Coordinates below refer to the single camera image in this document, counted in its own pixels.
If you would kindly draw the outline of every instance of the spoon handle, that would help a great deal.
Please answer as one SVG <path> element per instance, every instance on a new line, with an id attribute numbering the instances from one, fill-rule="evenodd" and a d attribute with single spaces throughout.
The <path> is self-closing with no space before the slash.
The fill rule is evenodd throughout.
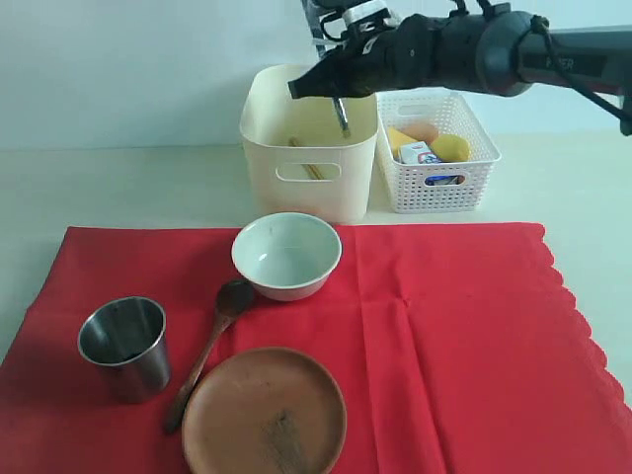
<path id="1" fill-rule="evenodd" d="M 221 318 L 220 314 L 215 314 L 216 318 Z M 187 408 L 187 403 L 189 403 L 189 398 L 191 397 L 191 393 L 194 391 L 196 383 L 198 383 L 199 375 L 204 369 L 204 365 L 206 364 L 206 360 L 210 355 L 210 351 L 213 349 L 215 342 L 221 336 L 221 333 L 228 327 L 229 323 L 222 322 L 222 324 L 217 324 L 213 326 L 212 333 L 210 338 L 206 342 L 206 346 L 202 350 L 201 354 L 196 360 L 189 377 L 185 381 L 174 401 L 171 402 L 169 409 L 167 410 L 167 415 L 165 416 L 165 420 L 163 421 L 162 428 L 167 435 L 170 435 L 175 430 L 178 429 L 180 424 L 182 423 L 182 418 L 185 414 L 185 409 Z"/>

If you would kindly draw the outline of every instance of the wooden plate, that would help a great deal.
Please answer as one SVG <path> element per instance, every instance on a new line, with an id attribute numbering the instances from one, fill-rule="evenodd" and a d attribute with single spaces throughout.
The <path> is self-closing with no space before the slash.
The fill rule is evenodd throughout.
<path id="1" fill-rule="evenodd" d="M 183 424 L 194 474 L 328 473 L 343 448 L 347 411 L 329 372 L 290 349 L 240 353 L 209 373 Z"/>

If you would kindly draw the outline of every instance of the bin handle hole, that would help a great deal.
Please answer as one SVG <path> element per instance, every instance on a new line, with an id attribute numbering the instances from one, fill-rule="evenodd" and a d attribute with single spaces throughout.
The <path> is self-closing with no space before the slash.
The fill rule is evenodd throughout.
<path id="1" fill-rule="evenodd" d="M 424 184 L 429 188 L 437 186 L 462 186 L 467 182 L 464 175 L 431 175 L 426 177 Z"/>
<path id="2" fill-rule="evenodd" d="M 342 174 L 337 163 L 283 163 L 276 167 L 276 177 L 291 183 L 331 183 Z"/>

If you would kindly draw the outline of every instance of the white wall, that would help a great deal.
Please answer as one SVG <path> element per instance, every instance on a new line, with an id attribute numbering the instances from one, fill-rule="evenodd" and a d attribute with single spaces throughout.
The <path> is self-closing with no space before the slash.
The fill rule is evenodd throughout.
<path id="1" fill-rule="evenodd" d="M 627 0 L 580 4 L 513 2 L 555 27 L 632 23 Z M 447 0 L 390 5 L 427 15 L 452 7 Z M 0 148 L 237 142 L 253 75 L 314 60 L 300 0 L 2 0 Z M 470 99 L 493 132 L 618 126 L 560 89 L 533 88 L 512 102 Z"/>

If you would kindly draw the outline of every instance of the black robotic arm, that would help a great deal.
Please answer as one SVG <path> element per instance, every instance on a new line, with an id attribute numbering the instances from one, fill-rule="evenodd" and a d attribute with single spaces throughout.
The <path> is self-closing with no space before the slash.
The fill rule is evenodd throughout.
<path id="1" fill-rule="evenodd" d="M 293 98 L 364 97 L 375 92 L 445 87 L 511 97 L 533 83 L 572 87 L 621 121 L 632 134 L 632 27 L 549 32 L 548 21 L 509 3 L 464 0 L 447 18 L 393 18 L 382 0 L 303 0 L 318 11 L 333 48 L 289 83 Z M 327 24 L 341 19 L 338 38 Z M 596 93 L 619 96 L 622 109 Z"/>

